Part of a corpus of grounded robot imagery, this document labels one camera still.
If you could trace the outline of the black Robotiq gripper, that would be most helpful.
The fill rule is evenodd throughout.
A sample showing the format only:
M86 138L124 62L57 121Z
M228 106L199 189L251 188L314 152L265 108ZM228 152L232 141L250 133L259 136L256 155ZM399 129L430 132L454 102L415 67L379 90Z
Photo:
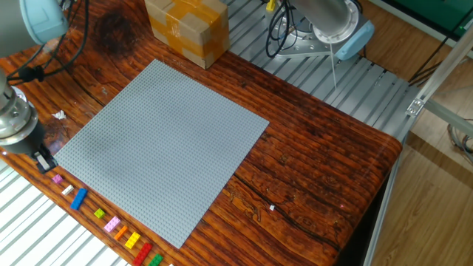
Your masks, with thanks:
M36 167L41 174L53 170L57 161L44 142L45 132L43 129L34 129L31 134L14 144L1 144L1 147L13 154L27 154L35 161Z

